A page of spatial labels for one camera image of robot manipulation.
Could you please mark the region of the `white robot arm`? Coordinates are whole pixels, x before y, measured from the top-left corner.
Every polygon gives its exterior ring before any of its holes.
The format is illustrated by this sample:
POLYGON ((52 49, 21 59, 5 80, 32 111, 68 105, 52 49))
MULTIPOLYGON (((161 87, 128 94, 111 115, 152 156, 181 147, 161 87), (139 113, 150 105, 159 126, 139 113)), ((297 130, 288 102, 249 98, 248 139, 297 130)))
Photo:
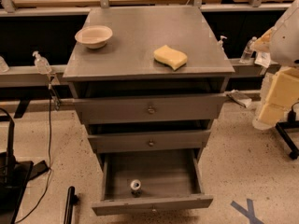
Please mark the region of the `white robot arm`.
POLYGON ((267 74, 261 87, 261 102, 252 121, 254 128, 267 130, 284 118, 299 100, 299 0, 253 44, 255 51, 266 52, 280 65, 274 74, 267 74))

